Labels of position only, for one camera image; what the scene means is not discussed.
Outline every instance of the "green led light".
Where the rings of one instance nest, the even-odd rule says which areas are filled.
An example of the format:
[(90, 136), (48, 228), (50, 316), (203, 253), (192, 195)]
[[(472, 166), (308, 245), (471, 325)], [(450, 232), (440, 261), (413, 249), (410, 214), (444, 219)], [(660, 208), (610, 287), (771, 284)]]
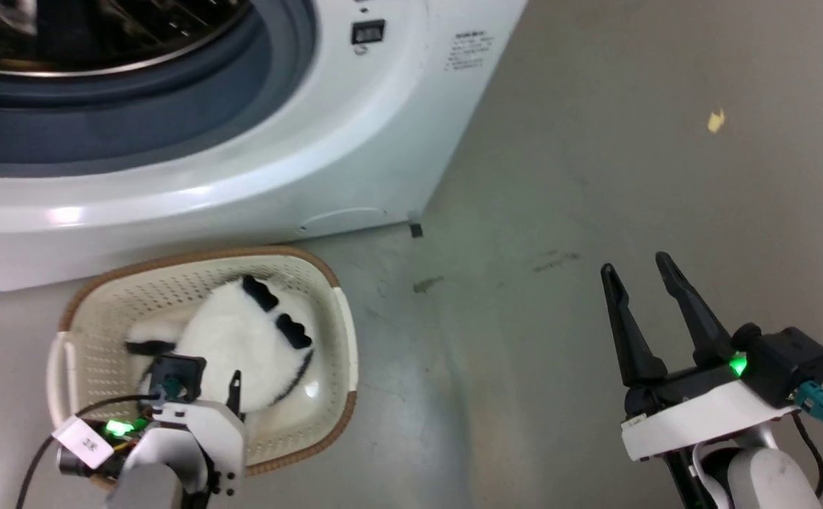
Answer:
[(732, 360), (729, 361), (729, 367), (732, 368), (732, 373), (739, 378), (742, 376), (742, 373), (745, 372), (747, 365), (747, 357), (732, 357)]
[(108, 435), (113, 435), (114, 437), (124, 437), (133, 429), (134, 426), (131, 424), (113, 419), (108, 420), (107, 425), (104, 427), (104, 431), (107, 432)]

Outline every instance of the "basket handle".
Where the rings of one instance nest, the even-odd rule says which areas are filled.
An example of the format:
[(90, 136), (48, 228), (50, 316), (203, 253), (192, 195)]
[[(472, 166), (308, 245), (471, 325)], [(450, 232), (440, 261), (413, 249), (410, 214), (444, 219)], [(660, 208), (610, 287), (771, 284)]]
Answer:
[(69, 417), (69, 391), (66, 387), (66, 332), (58, 332), (47, 354), (47, 408), (54, 428)]

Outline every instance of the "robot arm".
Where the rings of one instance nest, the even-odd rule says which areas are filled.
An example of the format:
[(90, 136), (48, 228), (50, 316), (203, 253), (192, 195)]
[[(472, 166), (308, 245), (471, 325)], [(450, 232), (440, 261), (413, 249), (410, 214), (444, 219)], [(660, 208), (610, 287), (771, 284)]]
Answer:
[[(648, 348), (613, 266), (601, 270), (628, 387), (621, 427), (629, 457), (662, 458), (685, 507), (819, 507), (769, 423), (802, 410), (823, 420), (823, 346), (799, 329), (763, 335), (753, 324), (730, 337), (672, 258), (658, 252), (656, 261), (695, 347), (695, 367), (677, 373)], [(723, 447), (728, 441), (737, 447)]]
[(83, 467), (62, 447), (59, 470), (115, 478), (107, 509), (222, 506), (223, 499), (239, 495), (245, 477), (247, 435), (238, 416), (241, 374), (233, 376), (226, 405), (202, 402), (197, 397), (203, 358), (163, 355), (158, 360), (151, 380), (152, 393), (160, 399), (136, 445), (121, 447), (97, 470)]

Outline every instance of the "white fur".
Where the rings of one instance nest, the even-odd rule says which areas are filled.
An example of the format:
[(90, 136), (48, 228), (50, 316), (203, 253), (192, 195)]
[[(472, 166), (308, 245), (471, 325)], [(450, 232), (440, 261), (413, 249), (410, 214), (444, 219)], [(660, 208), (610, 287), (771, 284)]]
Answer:
[[(250, 414), (265, 409), (295, 380), (305, 356), (315, 347), (315, 327), (308, 323), (309, 313), (295, 296), (270, 281), (264, 283), (280, 300), (270, 312), (264, 312), (244, 292), (239, 279), (216, 288), (187, 326), (182, 323), (188, 320), (189, 312), (170, 310), (137, 322), (130, 329), (129, 340), (175, 342), (176, 354), (205, 358), (201, 399), (225, 403), (233, 373), (241, 370), (240, 410)], [(305, 325), (305, 334), (312, 338), (310, 347), (296, 350), (276, 328), (276, 317), (283, 312)], [(176, 332), (182, 332), (181, 338)]]

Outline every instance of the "label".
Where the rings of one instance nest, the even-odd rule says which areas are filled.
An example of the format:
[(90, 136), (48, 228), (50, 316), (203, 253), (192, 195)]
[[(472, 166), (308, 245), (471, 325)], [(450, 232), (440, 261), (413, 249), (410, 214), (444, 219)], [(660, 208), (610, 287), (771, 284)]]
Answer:
[(633, 418), (621, 423), (620, 426), (622, 428), (622, 431), (625, 431), (626, 429), (631, 428), (632, 426), (641, 424), (645, 420), (647, 420), (647, 414), (641, 414), (640, 416), (634, 416)]
[(110, 447), (104, 437), (76, 416), (63, 422), (62, 426), (53, 432), (53, 438), (92, 470), (100, 467), (113, 455), (113, 447)]
[(493, 49), (496, 38), (484, 30), (456, 33), (444, 71), (461, 71), (484, 66), (484, 57)]

